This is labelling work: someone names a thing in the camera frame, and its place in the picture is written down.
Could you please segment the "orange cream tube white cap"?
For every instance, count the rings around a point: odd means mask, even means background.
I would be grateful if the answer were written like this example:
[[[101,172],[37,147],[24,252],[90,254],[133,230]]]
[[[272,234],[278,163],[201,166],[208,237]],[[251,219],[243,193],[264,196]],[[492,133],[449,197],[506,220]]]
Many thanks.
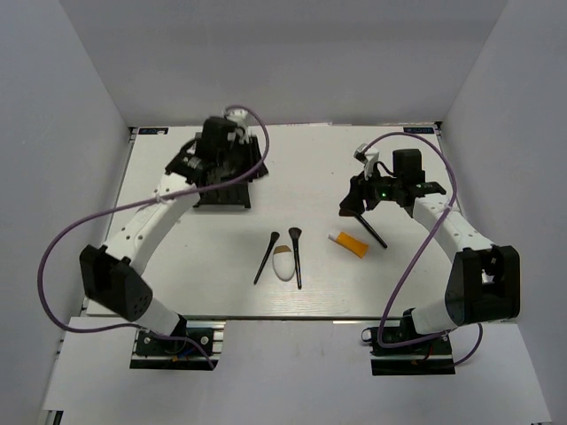
[[[353,236],[348,235],[343,231],[329,232],[328,238],[332,242],[340,245],[342,248],[350,251],[360,259],[364,258],[369,249],[369,246],[366,243],[354,238]]]

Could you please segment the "black powder brush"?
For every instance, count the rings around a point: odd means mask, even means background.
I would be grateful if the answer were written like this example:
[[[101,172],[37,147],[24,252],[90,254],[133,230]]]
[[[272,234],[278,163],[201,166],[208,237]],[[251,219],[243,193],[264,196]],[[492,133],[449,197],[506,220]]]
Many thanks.
[[[289,236],[292,242],[293,257],[295,263],[295,276],[297,281],[297,287],[299,290],[302,289],[302,277],[301,277],[301,267],[300,267],[300,255],[299,255],[299,239],[302,233],[300,228],[289,228]]]

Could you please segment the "slim black makeup brush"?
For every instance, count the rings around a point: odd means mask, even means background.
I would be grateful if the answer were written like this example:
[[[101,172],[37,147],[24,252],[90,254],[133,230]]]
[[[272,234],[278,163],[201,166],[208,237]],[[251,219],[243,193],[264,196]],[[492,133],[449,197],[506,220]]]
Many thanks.
[[[280,234],[277,231],[274,231],[270,234],[270,238],[269,238],[269,242],[268,242],[268,247],[263,255],[263,258],[261,260],[260,266],[258,268],[258,271],[253,279],[253,284],[256,285],[261,277],[261,274],[268,262],[269,256],[273,250],[273,248],[275,247],[275,244],[277,242],[277,240],[279,239]]]

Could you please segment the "white beige makeup sponge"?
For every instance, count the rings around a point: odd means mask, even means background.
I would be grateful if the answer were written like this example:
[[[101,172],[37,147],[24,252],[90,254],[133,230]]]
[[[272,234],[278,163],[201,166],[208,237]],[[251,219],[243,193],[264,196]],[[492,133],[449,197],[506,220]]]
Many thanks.
[[[282,282],[288,282],[295,274],[295,260],[288,245],[278,245],[272,255],[272,267],[276,277]]]

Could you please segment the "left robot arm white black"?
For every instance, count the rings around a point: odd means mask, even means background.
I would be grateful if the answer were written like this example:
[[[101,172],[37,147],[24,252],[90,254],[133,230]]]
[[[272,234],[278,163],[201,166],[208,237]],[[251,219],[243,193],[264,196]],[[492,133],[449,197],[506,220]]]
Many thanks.
[[[169,353],[185,347],[186,320],[155,298],[144,270],[175,223],[202,196],[241,188],[267,174],[245,117],[243,110],[230,110],[206,119],[201,132],[166,165],[150,203],[100,247],[89,245],[80,254],[86,297],[157,334],[157,343]]]

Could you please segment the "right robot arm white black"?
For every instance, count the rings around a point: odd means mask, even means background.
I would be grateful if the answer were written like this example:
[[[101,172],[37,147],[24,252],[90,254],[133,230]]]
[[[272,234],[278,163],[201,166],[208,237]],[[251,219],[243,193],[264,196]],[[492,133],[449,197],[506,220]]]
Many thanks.
[[[428,182],[418,149],[396,150],[393,170],[381,174],[379,156],[361,145],[354,153],[363,171],[350,180],[339,205],[344,217],[362,218],[381,202],[394,202],[429,231],[452,267],[444,295],[427,306],[408,309],[397,329],[377,331],[377,344],[386,350],[422,352],[456,328],[515,318],[520,310],[520,257],[511,246],[498,246],[482,236],[453,208],[446,190]]]

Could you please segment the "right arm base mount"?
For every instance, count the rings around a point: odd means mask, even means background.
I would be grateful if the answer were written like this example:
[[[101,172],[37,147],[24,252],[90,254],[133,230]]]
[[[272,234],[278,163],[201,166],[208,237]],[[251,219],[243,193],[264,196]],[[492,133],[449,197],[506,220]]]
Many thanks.
[[[373,376],[454,375],[452,346],[447,336],[422,344],[386,349],[378,344],[378,327],[365,328],[361,341],[370,348]]]

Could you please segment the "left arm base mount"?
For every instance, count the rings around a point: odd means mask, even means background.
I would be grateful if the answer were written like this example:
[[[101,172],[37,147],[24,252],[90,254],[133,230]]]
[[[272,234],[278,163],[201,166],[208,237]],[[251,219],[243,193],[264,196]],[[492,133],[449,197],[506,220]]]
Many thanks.
[[[188,321],[186,341],[166,341],[149,331],[137,331],[130,369],[212,371],[220,360],[225,321]]]

